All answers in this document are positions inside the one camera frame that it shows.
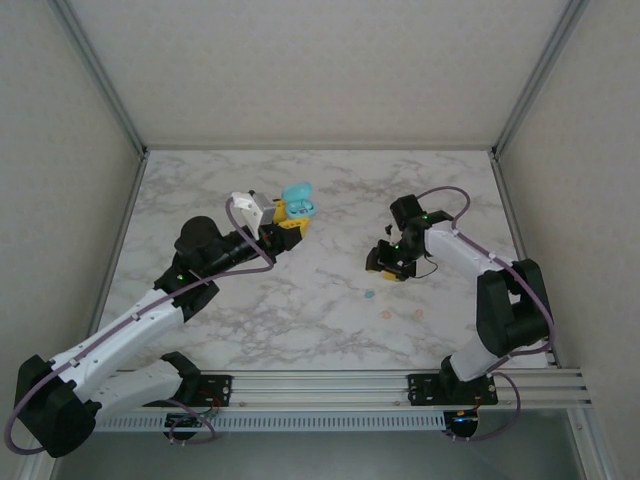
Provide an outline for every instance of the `black wire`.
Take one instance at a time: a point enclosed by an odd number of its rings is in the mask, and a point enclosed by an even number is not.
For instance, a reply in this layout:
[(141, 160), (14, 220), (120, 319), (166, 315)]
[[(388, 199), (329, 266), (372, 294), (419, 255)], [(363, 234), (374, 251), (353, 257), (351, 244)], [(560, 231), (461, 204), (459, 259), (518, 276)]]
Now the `black wire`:
[(436, 270), (438, 270), (438, 264), (435, 262), (432, 262), (431, 260), (429, 260), (429, 257), (427, 257), (426, 255), (424, 256), (424, 259), (429, 262), (431, 265), (435, 265), (435, 268), (433, 270), (431, 270), (429, 273), (425, 273), (424, 275), (420, 275), (419, 277), (413, 277), (416, 280), (419, 280), (421, 278), (425, 278), (428, 277), (429, 275), (436, 273)]

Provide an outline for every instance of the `cable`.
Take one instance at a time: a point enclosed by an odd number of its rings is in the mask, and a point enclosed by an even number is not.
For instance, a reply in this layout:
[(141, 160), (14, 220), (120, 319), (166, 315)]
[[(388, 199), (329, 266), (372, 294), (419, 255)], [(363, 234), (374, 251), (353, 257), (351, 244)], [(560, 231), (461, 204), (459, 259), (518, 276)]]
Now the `cable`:
[(213, 395), (211, 392), (207, 392), (206, 390), (198, 390), (198, 393), (211, 398), (211, 406), (209, 406), (209, 409), (207, 411), (202, 412), (201, 415), (204, 415), (207, 418), (214, 418), (217, 414), (220, 413), (222, 402), (218, 397)]
[[(243, 269), (243, 270), (234, 270), (234, 271), (230, 271), (230, 272), (227, 271), (227, 272), (217, 273), (215, 275), (211, 275), (210, 277), (205, 277), (205, 278), (203, 278), (201, 280), (193, 282), (193, 283), (191, 283), (191, 284), (187, 285), (186, 287), (183, 287), (183, 288), (181, 288), (179, 290), (176, 290), (175, 292), (170, 293), (170, 294), (168, 294), (168, 295), (156, 300), (155, 302), (150, 303), (149, 305), (147, 305), (145, 307), (142, 307), (140, 310), (135, 312), (135, 314), (132, 314), (129, 317), (127, 317), (121, 323), (119, 323), (115, 327), (113, 327), (110, 330), (108, 330), (107, 332), (105, 332), (104, 335), (102, 335), (101, 337), (96, 339), (94, 342), (92, 342), (85, 349), (81, 350), (71, 361), (74, 361), (74, 364), (77, 365), (77, 363), (75, 363), (75, 362), (79, 362), (80, 360), (85, 358), (87, 355), (89, 355), (89, 353), (91, 353), (93, 350), (95, 350), (98, 346), (103, 344), (105, 341), (107, 341), (109, 338), (111, 338), (117, 332), (119, 332), (124, 327), (129, 325), (131, 322), (134, 322), (135, 321), (134, 315), (137, 316), (137, 317), (141, 317), (142, 315), (144, 315), (145, 313), (149, 312), (150, 310), (153, 310), (157, 306), (162, 305), (163, 303), (168, 302), (169, 300), (172, 300), (173, 298), (178, 297), (178, 296), (182, 295), (183, 293), (188, 292), (189, 290), (192, 290), (192, 289), (194, 289), (196, 287), (199, 287), (200, 285), (203, 285), (203, 284), (208, 283), (208, 282), (212, 282), (212, 281), (217, 280), (219, 278), (232, 277), (232, 276), (235, 276), (235, 275), (244, 275), (244, 274), (248, 274), (248, 273), (262, 273), (262, 272), (268, 272), (269, 270), (271, 270), (274, 267), (273, 260), (271, 260), (269, 255), (267, 255), (267, 253), (258, 246), (258, 244), (253, 240), (253, 238), (251, 238), (251, 236), (249, 236), (242, 229), (242, 227), (238, 224), (238, 222), (235, 220), (235, 218), (233, 218), (233, 213), (231, 211), (232, 204), (233, 204), (233, 199), (232, 198), (228, 198), (226, 203), (225, 203), (225, 211), (227, 213), (227, 217), (229, 217), (229, 221), (231, 222), (231, 225), (233, 225), (233, 228), (236, 229), (236, 231), (243, 238), (243, 240), (246, 241), (249, 245), (251, 245), (251, 247), (256, 251), (256, 253), (258, 255), (260, 255), (260, 257), (262, 257), (265, 262), (267, 262), (267, 266), (266, 267), (246, 268), (246, 269)], [(62, 364), (60, 367), (58, 367), (55, 370), (53, 370), (47, 376), (45, 376), (42, 380), (40, 380), (38, 383), (36, 383), (25, 394), (24, 397), (22, 397), (22, 399), (17, 403), (17, 405), (15, 406), (13, 411), (11, 412), (11, 414), (9, 415), (9, 418), (7, 419), (7, 423), (5, 424), (5, 427), (4, 427), (4, 443), (6, 444), (7, 448), (9, 450), (11, 450), (13, 453), (16, 453), (18, 455), (35, 455), (35, 454), (41, 453), (41, 452), (43, 452), (45, 450), (44, 447), (38, 447), (38, 448), (33, 448), (33, 449), (25, 449), (25, 448), (21, 448), (21, 447), (17, 446), (15, 444), (15, 442), (13, 441), (13, 438), (11, 437), (11, 432), (13, 431), (13, 425), (15, 424), (15, 422), (16, 422), (16, 420), (18, 418), (18, 415), (20, 415), (20, 412), (27, 405), (27, 403), (29, 403), (29, 401), (47, 383), (49, 383), (53, 378), (57, 377), (60, 373), (64, 372), (65, 370), (67, 370), (71, 366), (72, 366), (72, 364), (70, 362), (66, 362), (66, 363)]]
[[(453, 190), (455, 192), (459, 192), (462, 195), (464, 195), (464, 198), (466, 200), (466, 203), (465, 203), (464, 207), (462, 208), (462, 210), (460, 210), (456, 214), (456, 216), (453, 217), (453, 221), (451, 222), (451, 228), (453, 230), (457, 230), (458, 220), (460, 219), (460, 217), (462, 217), (467, 212), (467, 210), (469, 210), (469, 207), (471, 206), (471, 197), (469, 196), (469, 194), (465, 190), (463, 190), (460, 187), (453, 186), (453, 185), (445, 185), (445, 186), (442, 186), (442, 187), (436, 187), (436, 188), (432, 188), (431, 190), (427, 190), (426, 192), (423, 192), (420, 195), (417, 195), (416, 198), (420, 199), (420, 198), (425, 197), (425, 196), (427, 196), (427, 195), (429, 195), (431, 193), (440, 192), (440, 191), (443, 191), (443, 190)], [(475, 241), (473, 241), (472, 239), (467, 237), (464, 233), (458, 231), (457, 235), (458, 235), (458, 237), (460, 237), (460, 239), (463, 242), (465, 242), (471, 248), (476, 249), (477, 251), (482, 253), (485, 257), (487, 257), (487, 258), (491, 259), (492, 261), (496, 262), (498, 265), (500, 265), (502, 268), (504, 268), (507, 272), (509, 272), (509, 274), (522, 287), (522, 289), (526, 292), (526, 294), (529, 295), (529, 297), (531, 298), (533, 303), (536, 305), (538, 310), (540, 310), (540, 313), (542, 313), (542, 316), (544, 317), (545, 321), (547, 322), (547, 328), (549, 330), (549, 336), (548, 336), (547, 343), (545, 343), (541, 347), (534, 348), (534, 349), (531, 349), (531, 350), (520, 350), (520, 351), (511, 352), (509, 355), (507, 355), (504, 358), (501, 358), (494, 365), (492, 365), (489, 368), (488, 372), (491, 372), (491, 371), (495, 370), (496, 368), (502, 366), (503, 364), (508, 362), (511, 357), (521, 357), (521, 356), (524, 356), (524, 355), (534, 355), (536, 353), (550, 351), (553, 348), (553, 345), (555, 343), (556, 329), (555, 329), (555, 325), (553, 323), (553, 317), (551, 317), (551, 313), (549, 313), (549, 310), (547, 310), (547, 307), (544, 305), (544, 303), (542, 303), (542, 300), (540, 300), (540, 297), (538, 297), (538, 295), (536, 295), (536, 293), (532, 290), (532, 288), (529, 286), (529, 284), (527, 282), (525, 282), (525, 280), (518, 274), (518, 272), (516, 272), (507, 262), (505, 262), (504, 260), (502, 260), (501, 258), (499, 258), (497, 256), (495, 256), (494, 258), (491, 258), (492, 255), (491, 255), (491, 252), (489, 252), (489, 250), (487, 250), (486, 248), (482, 247), (481, 245), (479, 245), (478, 243), (476, 243)]]
[(413, 277), (415, 280), (420, 280), (421, 278), (426, 278), (429, 275), (432, 275), (434, 273), (436, 273), (436, 271), (438, 270), (438, 264), (436, 262), (432, 262), (431, 260), (429, 260), (429, 257), (427, 257), (427, 255), (425, 254), (424, 259), (429, 262), (431, 265), (434, 265), (433, 270), (431, 270), (429, 273), (425, 273), (424, 275), (420, 275), (419, 277)]
[(180, 425), (182, 422), (184, 422), (188, 418), (197, 418), (198, 420), (200, 420), (202, 424), (209, 429), (209, 431), (211, 432), (211, 435), (202, 440), (182, 440), (180, 443), (183, 447), (185, 445), (202, 445), (204, 443), (213, 442), (216, 439), (216, 431), (214, 430), (213, 425), (211, 424), (209, 419), (207, 419), (203, 414), (200, 414), (196, 412), (194, 409), (192, 409), (191, 407), (185, 405), (184, 403), (178, 402), (177, 400), (173, 400), (171, 398), (165, 400), (165, 402), (170, 403), (171, 405), (175, 405), (176, 407), (180, 407), (189, 414), (188, 416), (180, 417), (171, 425), (171, 428), (169, 429), (169, 442), (172, 445), (176, 441), (176, 439), (173, 436), (174, 430), (178, 425)]
[(489, 440), (491, 438), (497, 437), (498, 435), (502, 435), (507, 430), (511, 429), (518, 422), (518, 419), (520, 418), (520, 412), (522, 411), (522, 400), (520, 399), (520, 391), (518, 390), (518, 387), (516, 387), (515, 382), (511, 380), (511, 377), (509, 377), (508, 375), (502, 372), (495, 372), (493, 376), (504, 378), (507, 382), (509, 382), (509, 385), (511, 385), (511, 388), (513, 388), (513, 392), (516, 394), (516, 413), (513, 415), (511, 420), (509, 420), (504, 426), (500, 427), (499, 429), (491, 433), (485, 433), (484, 435), (479, 435), (477, 437), (475, 436), (474, 437), (458, 437), (454, 435), (450, 430), (445, 431), (445, 435), (450, 437), (452, 441), (455, 442), (459, 438), (461, 438), (465, 442), (482, 442), (483, 440)]

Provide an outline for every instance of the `blue toy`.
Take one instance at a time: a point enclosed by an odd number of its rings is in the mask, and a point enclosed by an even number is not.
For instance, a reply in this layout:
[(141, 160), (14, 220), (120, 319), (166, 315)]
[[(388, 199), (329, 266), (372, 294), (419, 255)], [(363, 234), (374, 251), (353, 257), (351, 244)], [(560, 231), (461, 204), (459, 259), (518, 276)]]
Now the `blue toy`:
[(282, 200), (287, 203), (288, 218), (306, 218), (316, 214), (316, 206), (309, 200), (311, 192), (313, 187), (309, 182), (289, 185), (282, 191)]

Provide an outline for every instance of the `gray wall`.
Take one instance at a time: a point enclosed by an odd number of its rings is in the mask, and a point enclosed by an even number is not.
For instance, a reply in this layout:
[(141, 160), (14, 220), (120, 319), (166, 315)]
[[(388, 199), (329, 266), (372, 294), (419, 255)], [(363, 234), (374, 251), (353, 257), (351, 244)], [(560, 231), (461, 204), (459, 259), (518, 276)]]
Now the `gray wall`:
[(590, 3), (502, 160), (623, 478), (640, 478), (639, 22), (637, 0)]
[[(86, 332), (136, 158), (46, 2), (0, 15), (0, 418), (19, 365)], [(19, 428), (16, 440), (28, 438)], [(0, 477), (19, 457), (0, 448)]]
[(261, 150), (487, 147), (566, 1), (71, 3), (153, 149)]
[[(481, 412), (490, 431), (512, 412)], [(524, 412), (503, 436), (451, 443), (440, 432), (225, 434), (170, 446), (160, 433), (96, 434), (63, 458), (55, 480), (577, 480), (566, 415)]]

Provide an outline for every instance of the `white wall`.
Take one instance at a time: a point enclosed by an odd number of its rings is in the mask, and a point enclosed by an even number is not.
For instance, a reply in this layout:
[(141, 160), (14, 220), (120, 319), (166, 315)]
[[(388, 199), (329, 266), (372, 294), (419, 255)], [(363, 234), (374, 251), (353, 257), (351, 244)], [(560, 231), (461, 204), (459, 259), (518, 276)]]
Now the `white wall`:
[[(19, 365), (86, 332), (136, 168), (46, 2), (0, 15), (0, 419)], [(16, 435), (23, 446), (24, 432)], [(0, 447), (0, 477), (19, 458)]]
[(72, 0), (147, 145), (493, 145), (567, 0)]
[(640, 2), (594, 0), (502, 159), (561, 346), (640, 478)]

